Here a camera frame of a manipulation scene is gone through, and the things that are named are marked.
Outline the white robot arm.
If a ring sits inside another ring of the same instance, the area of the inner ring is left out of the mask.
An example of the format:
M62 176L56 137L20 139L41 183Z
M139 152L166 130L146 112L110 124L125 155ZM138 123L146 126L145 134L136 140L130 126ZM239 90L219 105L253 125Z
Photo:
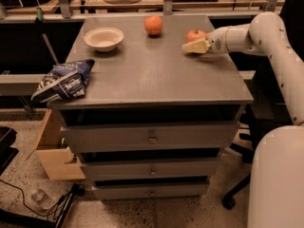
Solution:
M273 74L262 89L269 102L286 107L292 123L271 130L257 145L247 228L304 228L304 63L290 45L282 18L262 12L249 24L217 28L188 41L182 50L268 58Z

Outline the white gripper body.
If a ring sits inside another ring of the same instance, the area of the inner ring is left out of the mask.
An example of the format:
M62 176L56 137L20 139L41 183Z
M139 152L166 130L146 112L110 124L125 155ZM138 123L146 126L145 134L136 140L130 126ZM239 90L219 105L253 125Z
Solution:
M208 33L208 41L211 45L209 48L210 53L220 54L228 52L226 47L227 29L227 27L216 28Z

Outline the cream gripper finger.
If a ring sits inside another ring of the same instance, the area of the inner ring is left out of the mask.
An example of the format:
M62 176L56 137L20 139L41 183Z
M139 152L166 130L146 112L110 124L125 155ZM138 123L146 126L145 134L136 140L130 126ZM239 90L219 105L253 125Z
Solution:
M208 40L200 38L198 40L184 44L181 49L185 53L206 53L211 47Z

